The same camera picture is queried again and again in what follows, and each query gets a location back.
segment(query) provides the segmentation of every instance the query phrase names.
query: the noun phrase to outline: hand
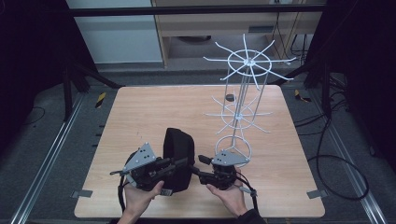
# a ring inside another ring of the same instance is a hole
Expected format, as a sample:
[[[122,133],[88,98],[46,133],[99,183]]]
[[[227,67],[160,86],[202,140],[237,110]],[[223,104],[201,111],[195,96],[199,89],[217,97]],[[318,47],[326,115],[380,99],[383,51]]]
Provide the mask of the hand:
[[[236,168],[236,172],[241,173],[241,170]],[[233,214],[234,217],[242,216],[248,211],[245,205],[244,192],[239,188],[242,186],[242,182],[238,179],[235,180],[233,185],[226,190],[217,189],[210,184],[206,185],[212,194],[221,199],[224,206]]]
[[[135,223],[149,207],[151,200],[161,193],[162,188],[163,181],[158,182],[151,191],[143,191],[127,184],[124,187],[126,207],[119,223]]]

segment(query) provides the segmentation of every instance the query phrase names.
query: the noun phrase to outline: white cabinet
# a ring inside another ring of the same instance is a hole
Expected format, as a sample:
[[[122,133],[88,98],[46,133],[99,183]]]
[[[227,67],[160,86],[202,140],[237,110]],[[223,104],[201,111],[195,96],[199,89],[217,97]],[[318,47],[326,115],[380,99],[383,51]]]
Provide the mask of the white cabinet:
[[[70,8],[151,7],[149,0],[66,0]],[[75,17],[98,67],[162,63],[153,16]]]

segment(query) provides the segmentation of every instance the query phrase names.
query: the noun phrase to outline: table surface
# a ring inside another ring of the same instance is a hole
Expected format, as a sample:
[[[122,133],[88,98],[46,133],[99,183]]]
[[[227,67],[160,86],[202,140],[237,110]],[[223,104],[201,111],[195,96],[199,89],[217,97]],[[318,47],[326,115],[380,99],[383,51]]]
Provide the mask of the table surface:
[[[96,149],[83,189],[92,190],[91,198],[78,198],[77,217],[120,217],[117,196],[120,178],[109,175],[120,170],[129,155],[149,142],[156,156],[163,155],[163,140],[168,127],[192,136],[195,143],[195,166],[212,172],[200,163],[198,155],[215,156],[221,137],[232,134],[231,128],[219,132],[225,123],[219,114],[225,86],[155,86],[124,87],[118,91],[99,146]],[[227,93],[239,92],[239,85]],[[258,95],[254,86],[247,90],[246,103]],[[317,186],[306,161],[282,91],[278,86],[264,88],[255,125],[244,136],[252,148],[251,161],[241,167],[250,185],[258,191],[258,206],[263,217],[322,217],[320,198],[309,199],[307,192]],[[247,208],[252,200],[245,197]],[[221,201],[193,175],[189,188],[171,197],[157,196],[142,217],[231,217]]]

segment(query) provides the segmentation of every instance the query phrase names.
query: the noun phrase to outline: metal spinner rack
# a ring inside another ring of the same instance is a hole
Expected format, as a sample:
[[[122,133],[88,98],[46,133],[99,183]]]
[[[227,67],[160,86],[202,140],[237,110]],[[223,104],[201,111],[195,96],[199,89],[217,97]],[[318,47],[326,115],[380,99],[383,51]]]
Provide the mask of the metal spinner rack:
[[[252,150],[250,144],[248,143],[244,135],[245,129],[254,126],[265,133],[269,133],[268,131],[264,130],[263,128],[259,127],[254,123],[256,116],[265,116],[272,114],[272,112],[258,113],[260,100],[262,98],[264,87],[267,83],[268,75],[274,75],[276,77],[280,77],[285,80],[293,80],[293,78],[282,77],[280,74],[271,71],[273,63],[289,63],[295,60],[295,58],[290,60],[271,60],[268,56],[266,56],[264,52],[274,44],[275,40],[272,41],[271,44],[262,51],[248,49],[245,35],[243,35],[243,41],[245,48],[237,51],[232,51],[230,49],[227,49],[216,42],[216,45],[219,48],[225,49],[230,52],[230,55],[226,60],[208,59],[204,57],[204,59],[210,62],[226,62],[228,64],[228,76],[220,79],[222,81],[223,80],[226,81],[223,102],[218,101],[217,99],[215,99],[215,97],[212,96],[212,99],[216,103],[222,106],[221,113],[206,114],[208,116],[221,117],[221,119],[225,123],[224,127],[221,130],[219,130],[217,134],[221,133],[227,127],[233,129],[233,134],[223,136],[216,143],[215,146],[216,156],[212,161],[212,163],[218,165],[238,164],[238,166],[243,166],[250,161]],[[235,95],[235,91],[233,91],[233,94],[227,94],[227,90],[229,87],[228,79],[229,77],[235,74],[240,75],[242,77],[239,93],[238,95]],[[263,77],[263,76],[265,76],[264,82],[260,87],[256,77]],[[251,78],[253,78],[258,94],[252,101],[246,104],[245,103],[246,95],[248,92],[248,87]],[[226,139],[230,139],[231,144],[226,148],[219,149],[220,144],[222,144]],[[240,147],[241,145],[237,145],[236,143],[237,141],[243,143],[242,146],[245,146],[245,150],[243,150]]]

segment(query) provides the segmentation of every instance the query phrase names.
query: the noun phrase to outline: gray floor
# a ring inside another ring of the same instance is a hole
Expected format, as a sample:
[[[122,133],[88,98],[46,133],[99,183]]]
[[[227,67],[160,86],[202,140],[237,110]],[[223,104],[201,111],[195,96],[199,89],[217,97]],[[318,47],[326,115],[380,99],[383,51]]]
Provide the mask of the gray floor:
[[[241,36],[223,37],[213,36],[206,42],[188,42],[185,39],[173,40],[170,51],[170,61],[166,69],[136,69],[123,73],[107,73],[104,76],[112,80],[132,85],[183,85],[183,84],[216,84],[221,77],[226,75],[225,64],[210,64],[202,59],[207,57],[225,57],[222,50],[214,49],[214,42],[218,41],[227,48],[240,48]],[[262,36],[249,36],[247,44],[255,49],[262,49],[267,44]],[[299,62],[291,65],[277,64],[274,68],[280,74],[286,74],[299,66]],[[297,100],[294,90],[298,89],[306,97],[315,98],[319,90],[306,91],[301,85],[304,75],[282,86],[293,120],[305,119],[319,114],[314,102],[308,103]],[[92,87],[83,96],[81,109],[67,135],[62,150],[53,165],[44,188],[39,194],[35,206],[28,218],[31,223],[106,223],[109,219],[80,219],[74,216],[74,207],[77,199],[70,198],[73,190],[81,190],[86,174],[91,165],[103,127],[106,124],[108,113],[111,109],[117,90],[90,79]],[[95,108],[100,93],[106,92],[106,98],[100,108]],[[80,93],[74,91],[74,99]],[[343,96],[334,96],[333,103],[343,100]],[[0,166],[0,222],[8,223],[18,206],[21,204],[26,192],[34,181],[35,174],[40,169],[42,161],[59,132],[64,118],[63,87],[55,86],[43,91],[35,98],[35,108],[26,122],[33,122],[21,127],[18,136],[12,144],[12,153]],[[343,144],[347,148],[353,162],[366,175],[370,190],[375,201],[388,223],[396,223],[396,197],[393,191],[396,189],[396,175],[390,169],[384,158],[372,157],[369,146],[364,139],[359,126],[353,116],[346,112],[346,106],[334,111],[332,125],[339,133]],[[324,126],[323,119],[312,124],[297,128],[298,133],[317,133]],[[307,158],[316,155],[319,134],[300,135],[300,140]],[[321,153],[336,155],[335,144],[329,132],[326,132],[321,147]],[[319,189],[324,189],[318,180],[316,166],[310,162],[311,170]],[[346,173],[345,165],[339,161],[320,160],[320,170],[326,182],[335,190],[348,196],[356,196],[355,190]],[[326,214],[318,219],[292,219],[292,223],[372,223],[367,216],[361,202],[351,202],[330,193],[323,198]],[[285,223],[283,218],[271,218],[270,223]]]

